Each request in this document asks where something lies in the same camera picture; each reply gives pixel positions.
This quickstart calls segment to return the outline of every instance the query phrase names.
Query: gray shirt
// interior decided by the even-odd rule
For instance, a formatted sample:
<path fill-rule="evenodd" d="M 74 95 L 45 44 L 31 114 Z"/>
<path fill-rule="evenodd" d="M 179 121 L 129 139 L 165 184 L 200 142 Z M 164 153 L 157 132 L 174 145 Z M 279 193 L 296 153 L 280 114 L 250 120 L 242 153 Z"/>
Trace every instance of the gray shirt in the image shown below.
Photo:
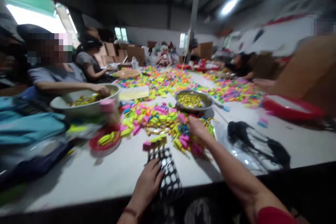
<path fill-rule="evenodd" d="M 77 57 L 76 57 L 76 64 L 81 68 L 84 69 L 84 64 L 88 63 L 89 65 L 92 66 L 98 66 L 100 68 L 100 66 L 97 64 L 97 61 L 94 60 L 94 58 L 86 53 L 86 52 L 80 52 Z"/>
<path fill-rule="evenodd" d="M 34 84 L 38 82 L 86 82 L 85 75 L 76 64 L 69 63 L 69 66 L 73 72 L 51 65 L 32 68 L 28 73 Z"/>

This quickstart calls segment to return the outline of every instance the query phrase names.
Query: colorful candy pile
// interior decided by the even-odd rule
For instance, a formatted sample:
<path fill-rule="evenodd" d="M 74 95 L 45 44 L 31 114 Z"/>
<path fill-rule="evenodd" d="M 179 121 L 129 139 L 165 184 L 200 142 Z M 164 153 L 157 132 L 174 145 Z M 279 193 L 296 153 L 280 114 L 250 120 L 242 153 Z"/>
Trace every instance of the colorful candy pile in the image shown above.
<path fill-rule="evenodd" d="M 186 153 L 190 151 L 195 156 L 203 155 L 201 147 L 196 139 L 189 138 L 188 114 L 178 112 L 176 108 L 170 108 L 166 103 L 153 107 L 139 101 L 121 107 L 121 112 L 125 118 L 121 126 L 121 136 L 128 136 L 131 133 L 137 135 L 141 128 L 146 129 L 148 136 L 152 134 L 160 135 L 152 140 L 148 140 L 143 145 L 143 150 L 148 151 L 165 143 L 164 133 L 168 133 L 173 138 L 174 146 Z M 213 134 L 213 127 L 210 124 L 210 118 L 201 118 L 206 128 Z"/>
<path fill-rule="evenodd" d="M 221 103 L 224 102 L 241 102 L 245 107 L 254 109 L 259 107 L 263 94 L 259 92 L 252 83 L 244 79 L 230 80 L 219 79 L 210 74 L 202 74 L 204 78 L 213 81 L 219 88 L 210 89 L 208 94 L 216 98 Z"/>
<path fill-rule="evenodd" d="M 138 86 L 149 87 L 149 97 L 145 100 L 154 100 L 156 96 L 165 98 L 167 93 L 174 95 L 179 90 L 194 89 L 207 93 L 216 98 L 221 103 L 242 102 L 245 107 L 256 108 L 260 106 L 263 95 L 252 83 L 243 80 L 219 79 L 210 74 L 202 73 L 203 77 L 213 81 L 218 88 L 209 89 L 195 83 L 187 71 L 172 69 L 171 71 L 160 72 L 154 67 L 145 67 L 145 75 L 137 79 L 119 81 L 118 84 L 123 88 L 134 88 Z"/>

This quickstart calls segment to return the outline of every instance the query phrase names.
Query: red plate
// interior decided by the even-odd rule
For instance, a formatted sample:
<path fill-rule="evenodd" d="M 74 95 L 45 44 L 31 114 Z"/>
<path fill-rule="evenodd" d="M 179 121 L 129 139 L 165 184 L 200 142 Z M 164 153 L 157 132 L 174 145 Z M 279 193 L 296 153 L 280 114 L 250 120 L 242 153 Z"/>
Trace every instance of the red plate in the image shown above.
<path fill-rule="evenodd" d="M 94 151 L 106 151 L 108 149 L 111 149 L 113 147 L 117 147 L 119 142 L 120 142 L 120 132 L 119 131 L 115 131 L 115 133 L 119 134 L 117 137 L 117 140 L 111 143 L 108 143 L 104 146 L 100 146 L 98 144 L 98 141 L 100 138 L 102 138 L 103 136 L 110 134 L 111 133 L 111 129 L 108 127 L 104 127 L 102 129 L 100 129 L 94 136 L 93 138 L 90 140 L 90 147 L 92 150 Z"/>
<path fill-rule="evenodd" d="M 176 64 L 176 68 L 182 69 L 182 70 L 190 70 L 191 66 L 189 66 L 189 65 L 183 65 L 183 64 Z"/>
<path fill-rule="evenodd" d="M 269 111 L 272 111 L 275 116 L 290 121 L 309 121 L 320 119 L 326 114 L 325 111 L 313 104 L 303 102 L 301 100 L 292 99 L 284 96 L 273 96 L 278 102 L 274 101 L 267 95 L 262 106 Z"/>

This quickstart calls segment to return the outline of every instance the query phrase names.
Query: red sleeve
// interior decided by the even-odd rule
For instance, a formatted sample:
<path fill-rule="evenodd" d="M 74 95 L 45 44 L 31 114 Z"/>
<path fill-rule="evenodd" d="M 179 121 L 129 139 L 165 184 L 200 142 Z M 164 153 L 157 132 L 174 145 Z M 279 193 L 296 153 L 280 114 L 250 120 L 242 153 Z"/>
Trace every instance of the red sleeve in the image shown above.
<path fill-rule="evenodd" d="M 278 208 L 269 206 L 258 213 L 258 224 L 297 224 L 296 220 Z"/>

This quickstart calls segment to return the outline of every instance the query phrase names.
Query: stainless steel bowl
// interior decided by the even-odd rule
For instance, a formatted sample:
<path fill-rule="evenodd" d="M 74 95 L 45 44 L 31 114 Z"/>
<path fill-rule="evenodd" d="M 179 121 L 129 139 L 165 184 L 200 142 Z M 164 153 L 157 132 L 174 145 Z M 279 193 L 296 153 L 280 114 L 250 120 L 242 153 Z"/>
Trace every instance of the stainless steel bowl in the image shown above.
<path fill-rule="evenodd" d="M 197 108 L 191 108 L 191 107 L 187 107 L 182 105 L 181 103 L 179 103 L 179 98 L 182 95 L 195 95 L 201 98 L 201 102 L 202 102 L 202 107 L 197 107 Z M 202 92 L 199 91 L 195 91 L 192 89 L 186 89 L 186 90 L 182 90 L 179 91 L 175 94 L 175 99 L 176 99 L 176 105 L 178 107 L 180 107 L 183 110 L 186 110 L 188 112 L 205 112 L 207 109 L 209 109 L 212 105 L 213 105 L 213 100 L 211 99 L 210 96 L 208 96 L 207 94 L 204 94 Z"/>

